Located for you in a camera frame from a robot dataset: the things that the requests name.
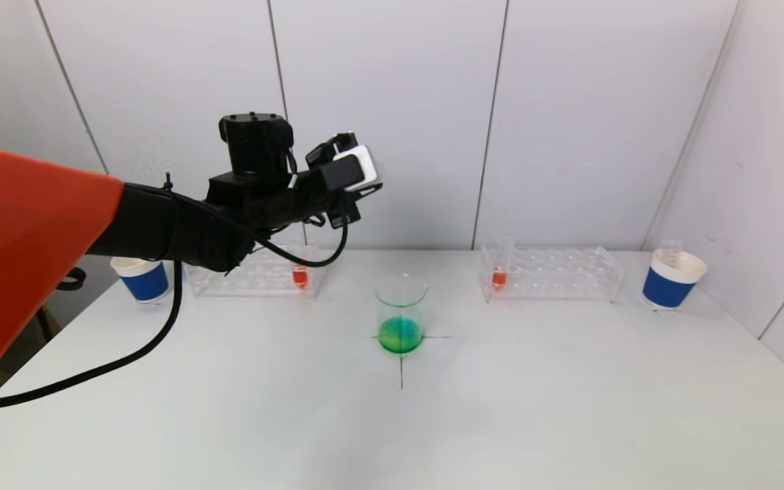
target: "green liquid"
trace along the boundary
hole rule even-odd
[[[390,318],[380,325],[377,340],[390,353],[406,354],[419,347],[423,332],[416,322],[404,316]]]

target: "test tube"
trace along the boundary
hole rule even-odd
[[[309,261],[314,260],[315,247],[311,245],[292,245],[289,249],[296,257]],[[306,266],[292,263],[292,283],[298,289],[307,289],[310,286],[310,275]]]
[[[499,236],[495,240],[492,264],[492,288],[495,291],[501,291],[507,286],[507,275],[514,248],[516,248],[516,240],[511,236]]]

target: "black cable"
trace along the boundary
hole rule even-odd
[[[298,161],[296,161],[295,155],[292,154],[292,148],[287,149],[286,158],[289,160],[289,170],[293,174],[298,174]]]
[[[77,291],[78,289],[83,288],[84,281],[86,280],[86,273],[83,269],[80,269],[80,267],[72,267],[66,277],[68,277],[68,279],[73,279],[73,281],[62,281],[56,288],[59,289],[59,291]]]
[[[292,255],[289,252],[285,251],[283,248],[274,245],[274,243],[271,243],[267,239],[255,235],[252,229],[249,229],[249,227],[237,223],[237,221],[235,220],[231,220],[231,218],[229,218],[226,214],[222,214],[220,211],[213,208],[210,204],[207,204],[206,202],[197,201],[196,199],[192,199],[184,195],[179,195],[178,193],[165,193],[165,195],[174,199],[180,199],[181,201],[187,202],[198,208],[204,209],[209,214],[214,215],[214,217],[217,218],[218,220],[227,223],[227,225],[242,230],[242,232],[244,232],[245,235],[249,236],[253,241],[258,242],[260,245],[264,246],[265,248],[269,249],[275,254],[280,255],[280,257],[283,257],[286,260],[293,261],[294,263],[303,265],[305,267],[325,267],[330,263],[333,263],[333,261],[337,260],[337,258],[340,257],[340,254],[342,254],[343,248],[346,247],[346,235],[348,235],[346,233],[346,224],[348,224],[348,220],[346,219],[343,220],[343,226],[340,227],[340,243],[338,243],[338,247],[336,248],[335,253],[333,253],[329,258],[325,260],[306,261],[301,257],[296,257],[295,255]],[[346,213],[346,204],[344,203],[344,199],[340,200],[340,211],[342,212],[342,214]]]
[[[117,370],[122,366],[131,365],[131,363],[134,363],[141,359],[141,357],[149,354],[150,351],[156,348],[156,346],[159,345],[159,342],[162,342],[165,336],[168,335],[168,332],[171,331],[174,322],[177,320],[177,315],[180,313],[180,302],[183,299],[182,277],[183,264],[180,261],[174,261],[174,302],[171,304],[171,313],[168,314],[168,319],[165,320],[165,325],[162,326],[162,330],[156,334],[156,337],[147,342],[147,345],[139,348],[139,350],[134,353],[128,354],[126,357],[122,357],[122,359],[76,374],[71,376],[71,378],[54,382],[53,384],[46,385],[46,387],[36,388],[35,390],[26,391],[26,393],[20,393],[18,395],[10,395],[9,397],[0,397],[0,408],[4,406],[15,406],[15,404],[26,403],[41,397],[46,397],[47,395],[52,395],[53,393],[57,393],[57,391],[62,391],[74,387],[74,385],[81,384],[81,382],[98,378],[99,376],[112,372],[112,370]]]
[[[282,227],[275,227],[275,229],[271,229],[270,231],[268,231],[268,235],[277,235],[277,233],[280,233],[281,231],[287,229],[287,227],[289,227],[289,225],[285,225]]]
[[[35,320],[41,325],[41,333],[44,335],[44,341],[49,342],[53,340],[53,329],[50,328],[50,322],[47,321],[47,314],[44,312],[44,307],[35,311]]]

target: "blue label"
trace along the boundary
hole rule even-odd
[[[165,277],[165,267],[162,267],[162,263],[141,276],[121,277],[121,279],[138,301],[158,298],[168,290],[168,278]]]
[[[643,285],[643,295],[654,304],[665,308],[675,308],[691,291],[694,284],[682,284],[659,276],[652,267],[649,268],[647,283]]]

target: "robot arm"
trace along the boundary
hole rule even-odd
[[[382,186],[370,152],[352,133],[317,146],[308,155],[308,170],[298,173],[289,150],[292,127],[280,116],[226,116],[220,136],[231,171],[210,179],[205,201],[125,184],[115,217],[87,253],[181,260],[224,272],[252,253],[257,241],[290,224],[323,226],[324,214],[332,227],[359,220],[355,202]]]
[[[292,127],[280,116],[226,116],[220,136],[231,171],[210,179],[204,201],[172,192],[170,181],[162,189],[122,183],[0,150],[0,357],[83,254],[228,271],[257,242],[285,254],[270,242],[274,233],[293,223],[323,226],[327,216],[344,232],[328,263],[346,226],[360,219],[358,199],[382,186],[352,133],[317,146],[303,171],[290,150]],[[172,307],[159,340],[176,317]]]

